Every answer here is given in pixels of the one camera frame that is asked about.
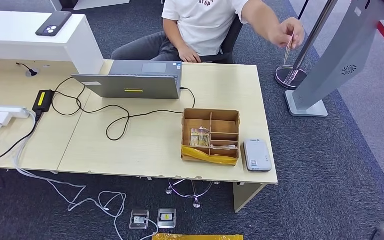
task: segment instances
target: silver kiosk stand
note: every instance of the silver kiosk stand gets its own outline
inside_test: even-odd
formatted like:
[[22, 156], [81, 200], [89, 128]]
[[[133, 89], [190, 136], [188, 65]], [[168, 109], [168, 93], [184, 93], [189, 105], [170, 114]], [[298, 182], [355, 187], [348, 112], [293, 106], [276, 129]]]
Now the silver kiosk stand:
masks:
[[380, 20], [384, 20], [384, 0], [352, 0], [314, 69], [296, 90], [285, 92], [292, 116], [328, 116], [322, 99], [363, 70]]

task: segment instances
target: light wood desk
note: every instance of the light wood desk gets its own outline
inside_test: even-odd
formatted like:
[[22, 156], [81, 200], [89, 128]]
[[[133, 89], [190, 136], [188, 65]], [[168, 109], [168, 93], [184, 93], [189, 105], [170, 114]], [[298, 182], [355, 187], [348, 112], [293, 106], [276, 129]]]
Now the light wood desk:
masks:
[[[26, 77], [26, 69], [16, 65], [15, 60], [0, 60], [0, 105], [31, 109], [39, 90], [54, 90], [76, 72], [73, 64], [68, 62], [21, 62], [39, 69], [40, 73]], [[112, 63], [106, 60], [101, 74], [108, 74]], [[247, 138], [264, 139], [275, 165], [256, 66], [185, 63], [181, 85], [195, 94], [196, 108], [239, 110], [240, 142]], [[80, 83], [69, 80], [60, 91], [76, 96], [82, 88]], [[188, 91], [182, 91], [180, 100], [103, 99], [87, 89], [80, 100], [86, 110], [117, 104], [132, 115], [160, 109], [183, 112], [193, 104]], [[54, 103], [64, 113], [77, 108], [73, 99], [58, 95]], [[108, 140], [107, 126], [126, 115], [121, 109], [109, 108], [66, 117], [51, 109], [43, 115], [20, 165], [28, 170], [245, 183], [233, 184], [236, 212], [267, 184], [278, 182], [275, 167], [266, 173], [248, 172], [242, 159], [236, 166], [183, 161], [181, 114], [155, 113], [133, 118], [124, 138]], [[27, 134], [31, 127], [30, 119], [11, 120], [0, 130], [0, 154]], [[113, 138], [119, 136], [123, 127], [123, 122], [116, 124], [110, 135]], [[14, 168], [12, 156], [0, 159], [0, 168]]]
[[[112, 61], [106, 60], [101, 74], [108, 74], [111, 66]], [[183, 161], [181, 114], [162, 112], [132, 118], [125, 137], [110, 141], [105, 134], [107, 126], [127, 115], [114, 108], [81, 115], [58, 171], [246, 183], [233, 184], [236, 212], [267, 184], [277, 184], [257, 67], [185, 63], [181, 85], [195, 94], [196, 108], [238, 110], [239, 142], [249, 138], [264, 139], [273, 170], [249, 172], [242, 159], [236, 166]], [[155, 110], [183, 112], [184, 108], [192, 107], [193, 98], [188, 91], [182, 91], [180, 100], [110, 99], [92, 92], [85, 109], [93, 111], [111, 104], [126, 108], [132, 115]], [[119, 136], [123, 128], [124, 122], [119, 122], [111, 128], [110, 136]]]
[[[39, 69], [37, 76], [27, 77], [27, 69], [16, 65], [16, 62], [16, 60], [0, 60], [0, 105], [21, 106], [31, 110], [39, 90], [54, 90], [64, 79], [77, 72], [69, 62], [21, 60], [20, 63]], [[81, 89], [80, 83], [69, 81], [60, 90], [70, 95], [77, 95]], [[82, 101], [86, 101], [89, 94], [89, 91], [86, 92], [82, 96]], [[56, 109], [63, 113], [71, 113], [77, 107], [74, 100], [64, 97], [58, 97], [54, 104]], [[64, 117], [53, 110], [45, 113], [23, 152], [20, 166], [28, 170], [56, 171], [79, 118], [80, 114]], [[14, 118], [8, 126], [2, 127], [0, 155], [28, 134], [32, 126], [31, 119]], [[14, 168], [13, 156], [14, 151], [0, 159], [0, 168]]]

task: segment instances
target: power strip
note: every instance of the power strip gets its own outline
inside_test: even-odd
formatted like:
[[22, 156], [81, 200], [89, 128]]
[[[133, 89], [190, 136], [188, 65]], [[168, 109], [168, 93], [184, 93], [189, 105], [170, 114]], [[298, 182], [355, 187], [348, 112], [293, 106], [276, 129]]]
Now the power strip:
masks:
[[0, 113], [11, 114], [13, 118], [26, 119], [29, 117], [29, 111], [22, 106], [5, 106], [0, 105]]

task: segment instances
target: laptop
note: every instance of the laptop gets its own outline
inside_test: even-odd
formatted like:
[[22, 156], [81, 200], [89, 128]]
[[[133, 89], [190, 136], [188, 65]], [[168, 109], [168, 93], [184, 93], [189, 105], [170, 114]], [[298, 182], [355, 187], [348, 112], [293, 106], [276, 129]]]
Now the laptop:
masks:
[[179, 99], [182, 62], [115, 60], [108, 75], [71, 76], [102, 98]]

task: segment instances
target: black chair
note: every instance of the black chair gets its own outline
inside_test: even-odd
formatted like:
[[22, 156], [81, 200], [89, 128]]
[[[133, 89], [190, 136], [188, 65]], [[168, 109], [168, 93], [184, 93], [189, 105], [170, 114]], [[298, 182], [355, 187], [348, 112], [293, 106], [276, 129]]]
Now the black chair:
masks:
[[213, 56], [200, 56], [202, 62], [213, 62], [215, 64], [233, 64], [233, 48], [235, 47], [236, 40], [239, 33], [241, 33], [243, 24], [239, 20], [239, 16], [233, 20], [227, 33], [226, 39], [221, 44], [221, 51], [218, 55]]

